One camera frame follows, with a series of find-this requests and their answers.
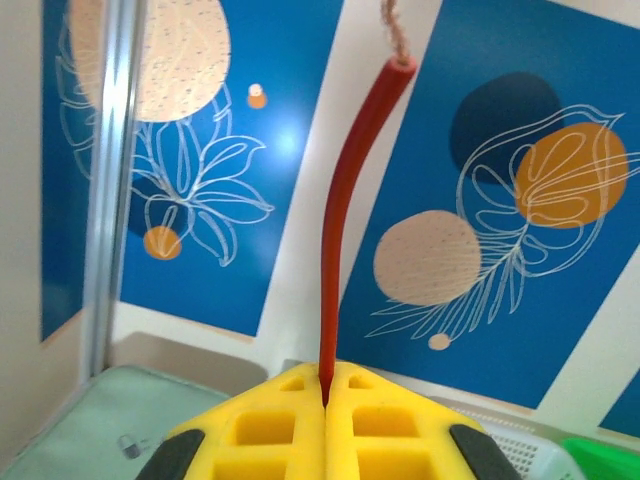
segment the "red cable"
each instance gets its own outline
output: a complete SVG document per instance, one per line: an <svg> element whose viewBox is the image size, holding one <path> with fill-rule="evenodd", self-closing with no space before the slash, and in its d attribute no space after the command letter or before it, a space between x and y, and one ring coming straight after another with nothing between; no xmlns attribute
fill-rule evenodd
<svg viewBox="0 0 640 480"><path fill-rule="evenodd" d="M413 59L404 65L393 57L385 64L360 108L333 173L322 229L322 332L318 376L324 406L329 402L336 362L340 250L347 209L369 150L415 72Z"/></svg>

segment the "floral wall art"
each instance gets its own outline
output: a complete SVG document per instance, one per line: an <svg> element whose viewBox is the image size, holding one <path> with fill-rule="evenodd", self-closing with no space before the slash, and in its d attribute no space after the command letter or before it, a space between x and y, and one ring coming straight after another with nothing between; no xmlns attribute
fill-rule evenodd
<svg viewBox="0 0 640 480"><path fill-rule="evenodd" d="M65 149L87 179L102 4L71 0L56 39ZM149 2L124 302L256 334L340 9Z"/></svg>
<svg viewBox="0 0 640 480"><path fill-rule="evenodd" d="M538 406L640 242L637 45L551 2L443 2L341 358Z"/></svg>

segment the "white wall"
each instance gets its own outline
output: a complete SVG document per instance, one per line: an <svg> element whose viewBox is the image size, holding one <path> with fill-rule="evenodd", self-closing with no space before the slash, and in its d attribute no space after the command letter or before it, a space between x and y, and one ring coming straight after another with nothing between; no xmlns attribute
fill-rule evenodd
<svg viewBox="0 0 640 480"><path fill-rule="evenodd" d="M40 11L0 2L0 470L78 376L78 321L40 343Z"/></svg>
<svg viewBox="0 0 640 480"><path fill-rule="evenodd" d="M368 86L389 56L389 47L380 33L379 10L377 5L372 6L375 3L373 0L345 1L258 337L247 339L151 310L120 304L116 313L114 342L121 342L134 332L146 332L254 361L263 365L270 374L278 373L286 358L316 360L320 318L320 234L324 215L324 205L317 199L326 198L342 141ZM412 53L421 60L441 2L404 0L399 3ZM637 0L565 0L558 3L640 27L640 2ZM354 62L349 45L365 42L370 46L369 56L362 62ZM345 231L343 289L353 267L411 89L405 93L376 141L356 187ZM335 105L340 105L341 115L335 115ZM535 412L415 379L398 375L389 377L424 394L489 407L640 450L639 440L598 429L608 409L640 367L640 349L636 346L640 338L640 323L637 322L640 304L637 295L630 294L637 291L639 282L640 251L636 252ZM615 330L610 328L614 320L618 325ZM601 362L607 362L609 368L606 371L592 368ZM594 384L602 385L602 388L591 388ZM570 406L567 400L576 397L582 399L584 408Z"/></svg>

